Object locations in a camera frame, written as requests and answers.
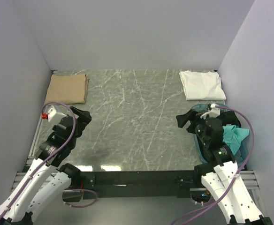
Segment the aluminium frame rail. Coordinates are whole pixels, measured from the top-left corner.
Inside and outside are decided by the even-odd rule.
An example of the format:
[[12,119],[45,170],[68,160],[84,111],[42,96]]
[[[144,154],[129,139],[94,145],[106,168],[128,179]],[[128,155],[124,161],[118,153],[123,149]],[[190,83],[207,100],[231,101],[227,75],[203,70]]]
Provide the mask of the aluminium frame rail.
[[[21,180],[25,177],[25,172],[18,172],[15,176],[13,185],[11,187],[11,191],[13,191],[21,182]],[[44,184],[41,186],[41,189],[53,179],[53,177],[56,175],[56,172],[52,173],[44,182]],[[243,179],[243,182],[248,190],[254,190],[259,189],[259,184],[257,182],[256,176],[251,171],[245,171],[241,173],[241,177]]]

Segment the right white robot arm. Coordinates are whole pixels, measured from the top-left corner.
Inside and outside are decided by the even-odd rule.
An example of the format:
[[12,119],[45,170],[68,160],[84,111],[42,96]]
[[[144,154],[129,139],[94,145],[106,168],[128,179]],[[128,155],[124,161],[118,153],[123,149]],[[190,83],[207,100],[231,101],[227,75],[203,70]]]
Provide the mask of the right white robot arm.
[[195,134],[207,163],[194,168],[193,183],[205,187],[214,202],[198,209],[198,214],[185,222],[189,224],[218,206],[228,225],[270,225],[272,221],[265,217],[251,198],[240,175],[247,157],[239,165],[235,153],[224,140],[225,130],[234,126],[241,128],[238,112],[220,105],[210,105],[209,111],[189,110],[178,115],[177,125],[183,128],[187,122],[189,133]]

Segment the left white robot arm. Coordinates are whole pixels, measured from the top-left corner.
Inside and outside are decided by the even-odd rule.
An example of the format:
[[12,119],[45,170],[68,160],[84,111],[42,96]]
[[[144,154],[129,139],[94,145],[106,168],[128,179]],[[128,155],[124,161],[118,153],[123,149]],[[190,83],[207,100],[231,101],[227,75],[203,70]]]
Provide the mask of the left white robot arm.
[[0,225],[31,225],[63,190],[79,186],[81,171],[61,163],[75,148],[91,115],[73,106],[68,110],[70,115],[65,115],[52,105],[42,111],[41,117],[54,123],[53,132],[40,145],[18,186],[0,205]]

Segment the black base beam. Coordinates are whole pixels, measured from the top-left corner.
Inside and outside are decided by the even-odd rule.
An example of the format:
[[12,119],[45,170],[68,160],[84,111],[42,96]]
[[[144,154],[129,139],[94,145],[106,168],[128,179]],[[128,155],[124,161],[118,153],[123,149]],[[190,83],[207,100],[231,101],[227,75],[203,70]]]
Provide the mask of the black base beam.
[[175,196],[207,203],[211,197],[192,170],[81,172],[69,188],[83,189],[84,200],[93,198],[87,190],[99,198]]

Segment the folded white t shirt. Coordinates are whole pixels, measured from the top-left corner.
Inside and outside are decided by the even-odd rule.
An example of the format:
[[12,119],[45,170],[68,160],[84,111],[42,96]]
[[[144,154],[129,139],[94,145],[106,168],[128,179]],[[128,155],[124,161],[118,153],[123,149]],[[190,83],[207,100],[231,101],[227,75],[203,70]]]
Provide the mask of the folded white t shirt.
[[186,100],[226,100],[217,72],[179,72]]

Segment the teal t shirt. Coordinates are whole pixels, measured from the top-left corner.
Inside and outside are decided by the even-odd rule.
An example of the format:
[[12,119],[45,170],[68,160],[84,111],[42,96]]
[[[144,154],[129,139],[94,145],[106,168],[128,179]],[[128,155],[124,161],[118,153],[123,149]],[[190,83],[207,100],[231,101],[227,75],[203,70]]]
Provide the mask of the teal t shirt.
[[230,147],[235,155],[241,147],[242,141],[249,135],[250,131],[236,125],[223,126],[223,141]]

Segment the blue plastic bin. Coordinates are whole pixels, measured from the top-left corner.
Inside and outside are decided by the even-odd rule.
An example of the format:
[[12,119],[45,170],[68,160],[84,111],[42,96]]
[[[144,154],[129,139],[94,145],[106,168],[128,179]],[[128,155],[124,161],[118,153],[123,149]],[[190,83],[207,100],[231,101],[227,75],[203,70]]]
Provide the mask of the blue plastic bin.
[[247,158],[244,140],[250,130],[241,127],[235,111],[219,104],[198,104],[176,119],[181,128],[190,123],[186,130],[194,136],[202,163],[222,159],[236,161],[240,165]]

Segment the folded tan t shirt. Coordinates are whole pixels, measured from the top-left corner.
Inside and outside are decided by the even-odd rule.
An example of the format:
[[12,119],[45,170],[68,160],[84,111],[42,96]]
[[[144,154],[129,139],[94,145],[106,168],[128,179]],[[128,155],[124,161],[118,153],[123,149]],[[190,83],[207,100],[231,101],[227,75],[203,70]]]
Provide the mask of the folded tan t shirt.
[[45,102],[82,104],[86,102],[89,78],[86,74],[52,75]]

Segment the black t shirt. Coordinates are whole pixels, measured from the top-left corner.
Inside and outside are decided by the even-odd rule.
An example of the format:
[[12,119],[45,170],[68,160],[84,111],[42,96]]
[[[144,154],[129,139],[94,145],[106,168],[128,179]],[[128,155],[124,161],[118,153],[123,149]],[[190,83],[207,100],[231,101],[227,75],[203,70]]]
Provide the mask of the black t shirt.
[[[204,119],[200,118],[201,115],[201,112],[191,109],[185,114],[177,115],[175,118],[179,128],[183,128],[188,121],[190,122],[190,127],[195,128],[197,124],[204,122]],[[216,118],[222,122],[223,126],[230,124],[241,127],[241,123],[233,111],[222,111]]]

